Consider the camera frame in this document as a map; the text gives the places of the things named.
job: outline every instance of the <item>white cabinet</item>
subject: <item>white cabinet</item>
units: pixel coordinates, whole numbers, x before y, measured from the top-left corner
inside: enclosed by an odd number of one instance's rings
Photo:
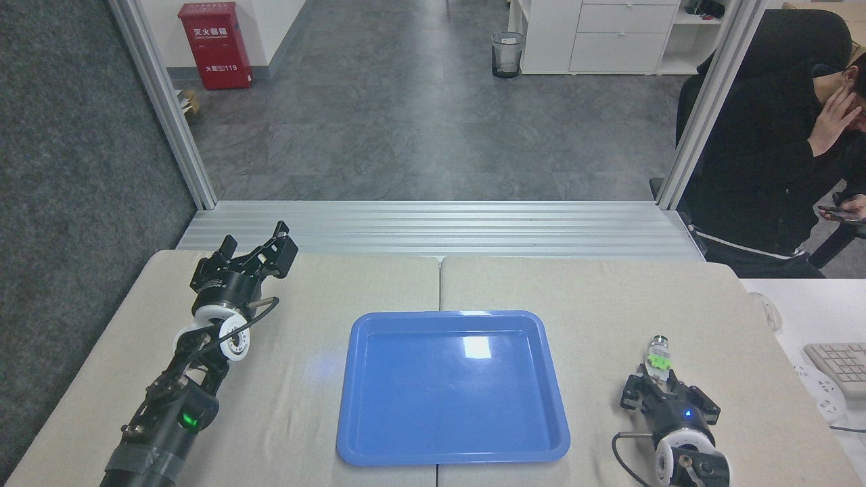
[[[689,75],[715,48],[718,19],[690,0],[512,0],[508,29],[527,37],[526,75]]]

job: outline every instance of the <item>jacket sleeve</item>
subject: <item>jacket sleeve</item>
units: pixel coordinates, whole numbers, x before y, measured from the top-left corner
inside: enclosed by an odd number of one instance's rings
[[[808,178],[815,158],[778,93],[746,83],[730,94],[703,150],[703,173],[731,186],[766,187]]]
[[[844,201],[856,194],[866,195],[866,154],[858,160],[845,176],[845,191],[839,196]]]

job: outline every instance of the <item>blue plastic tray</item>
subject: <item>blue plastic tray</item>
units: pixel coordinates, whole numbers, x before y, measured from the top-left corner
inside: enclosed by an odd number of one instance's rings
[[[337,433],[346,462],[540,462],[570,444],[538,316],[370,313],[352,327]]]

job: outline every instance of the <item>keyboard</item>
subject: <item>keyboard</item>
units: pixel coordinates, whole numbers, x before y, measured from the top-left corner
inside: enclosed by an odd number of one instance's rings
[[[803,350],[846,399],[866,399],[866,343],[810,343]]]

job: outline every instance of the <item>computer mouse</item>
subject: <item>computer mouse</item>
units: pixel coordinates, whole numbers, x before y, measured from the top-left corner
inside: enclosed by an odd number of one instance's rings
[[[769,326],[772,331],[780,330],[782,328],[782,314],[779,312],[779,309],[776,308],[775,303],[761,293],[749,293],[749,295],[752,297],[752,300],[760,306],[761,310],[764,311],[767,326]]]

